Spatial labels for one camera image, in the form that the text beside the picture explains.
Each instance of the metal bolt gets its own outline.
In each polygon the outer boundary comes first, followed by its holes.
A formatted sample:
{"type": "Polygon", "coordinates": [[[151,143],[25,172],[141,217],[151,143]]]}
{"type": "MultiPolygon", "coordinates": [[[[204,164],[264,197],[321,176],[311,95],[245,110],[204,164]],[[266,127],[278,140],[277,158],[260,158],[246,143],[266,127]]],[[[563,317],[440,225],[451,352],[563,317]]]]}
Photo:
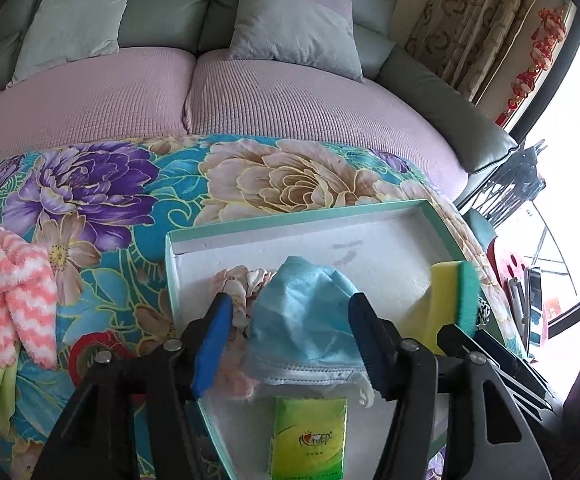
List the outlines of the metal bolt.
{"type": "Polygon", "coordinates": [[[102,350],[94,357],[94,361],[101,365],[107,365],[112,362],[112,352],[110,350],[102,350]]]}
{"type": "Polygon", "coordinates": [[[401,348],[403,348],[406,352],[416,352],[419,350],[420,346],[417,341],[408,337],[401,341],[401,348]]]}
{"type": "Polygon", "coordinates": [[[487,363],[487,358],[481,352],[470,352],[468,357],[475,365],[484,365],[487,363]]]}
{"type": "Polygon", "coordinates": [[[178,352],[180,349],[183,348],[183,343],[181,339],[168,339],[164,344],[163,348],[167,352],[178,352]]]}

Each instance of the floral tablecloth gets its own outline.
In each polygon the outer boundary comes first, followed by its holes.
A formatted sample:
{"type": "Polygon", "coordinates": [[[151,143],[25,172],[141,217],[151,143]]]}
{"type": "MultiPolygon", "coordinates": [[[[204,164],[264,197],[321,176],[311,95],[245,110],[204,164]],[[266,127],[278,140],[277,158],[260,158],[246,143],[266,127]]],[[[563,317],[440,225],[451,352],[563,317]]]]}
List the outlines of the floral tablecloth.
{"type": "MultiPolygon", "coordinates": [[[[449,200],[388,153],[302,140],[213,135],[78,144],[0,162],[0,226],[46,247],[54,270],[57,370],[23,350],[0,463],[27,479],[100,348],[126,358],[173,335],[164,237],[190,226],[306,209],[429,200],[475,263],[508,348],[520,341],[482,248],[449,200]]],[[[136,412],[142,478],[153,478],[145,409],[136,412]]],[[[197,424],[208,478],[225,475],[197,424]]],[[[442,457],[436,457],[438,465],[442,457]]],[[[429,478],[435,471],[431,469],[429,478]]]]}

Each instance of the gray leather sofa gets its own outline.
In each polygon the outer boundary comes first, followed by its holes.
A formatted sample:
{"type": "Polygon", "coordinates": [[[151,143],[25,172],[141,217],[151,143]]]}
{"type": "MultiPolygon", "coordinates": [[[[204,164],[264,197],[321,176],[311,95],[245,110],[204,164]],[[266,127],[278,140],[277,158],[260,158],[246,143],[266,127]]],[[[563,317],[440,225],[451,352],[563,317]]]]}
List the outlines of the gray leather sofa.
{"type": "MultiPolygon", "coordinates": [[[[12,78],[22,39],[41,0],[0,10],[0,90],[12,78]]],[[[195,56],[227,48],[239,0],[128,0],[121,48],[163,46],[195,56]]],[[[414,108],[445,138],[468,173],[493,167],[517,148],[501,128],[388,39],[397,0],[352,0],[363,75],[414,108]]]]}

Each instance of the sponge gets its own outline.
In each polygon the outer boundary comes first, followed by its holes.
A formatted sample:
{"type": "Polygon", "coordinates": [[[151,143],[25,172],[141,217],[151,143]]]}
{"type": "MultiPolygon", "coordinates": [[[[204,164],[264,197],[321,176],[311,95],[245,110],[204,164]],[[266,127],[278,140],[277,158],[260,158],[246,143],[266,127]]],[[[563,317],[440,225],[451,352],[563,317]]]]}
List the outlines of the sponge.
{"type": "Polygon", "coordinates": [[[456,323],[467,335],[474,335],[481,288],[470,262],[442,262],[434,264],[430,271],[430,310],[421,343],[442,355],[436,335],[444,325],[456,323]]]}

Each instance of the pink and gray pillow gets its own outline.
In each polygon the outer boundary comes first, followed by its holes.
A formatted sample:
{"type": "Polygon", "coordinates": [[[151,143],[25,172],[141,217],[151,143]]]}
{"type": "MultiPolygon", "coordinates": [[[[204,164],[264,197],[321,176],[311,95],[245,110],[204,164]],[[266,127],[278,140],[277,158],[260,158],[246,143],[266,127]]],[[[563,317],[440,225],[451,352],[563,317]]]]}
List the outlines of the pink and gray pillow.
{"type": "Polygon", "coordinates": [[[239,0],[228,59],[267,59],[363,78],[350,0],[239,0]]]}

